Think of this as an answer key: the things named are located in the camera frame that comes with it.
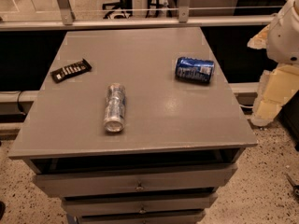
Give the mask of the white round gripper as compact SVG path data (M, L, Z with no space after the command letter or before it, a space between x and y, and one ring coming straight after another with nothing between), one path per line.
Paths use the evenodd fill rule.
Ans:
M273 71L263 71L253 104L250 121L263 127L299 91L299 0L288 0L270 25L252 37L247 46L267 47L267 56L279 63Z

